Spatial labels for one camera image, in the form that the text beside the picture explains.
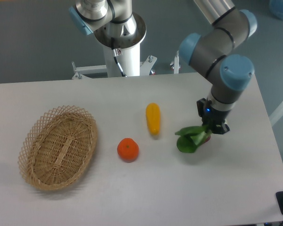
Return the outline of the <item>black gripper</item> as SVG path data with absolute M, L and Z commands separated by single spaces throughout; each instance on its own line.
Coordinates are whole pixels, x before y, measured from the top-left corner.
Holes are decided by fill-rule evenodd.
M 226 117 L 231 110 L 217 110 L 213 107 L 212 101 L 205 98 L 198 100 L 196 104 L 202 125 L 208 125 L 213 134 L 223 135 L 230 131 Z

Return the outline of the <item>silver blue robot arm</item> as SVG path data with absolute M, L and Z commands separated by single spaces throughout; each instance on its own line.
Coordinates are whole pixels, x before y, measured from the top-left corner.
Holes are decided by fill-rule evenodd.
M 232 51 L 256 31 L 257 20 L 230 0 L 198 0 L 196 5 L 213 31 L 188 35 L 179 46 L 179 57 L 212 84 L 207 98 L 197 102 L 198 114 L 212 133 L 224 134 L 229 131 L 226 117 L 255 72 L 247 57 Z M 83 34 L 93 34 L 102 45 L 109 77 L 141 76 L 146 24 L 133 12 L 130 0 L 78 0 L 69 14 Z

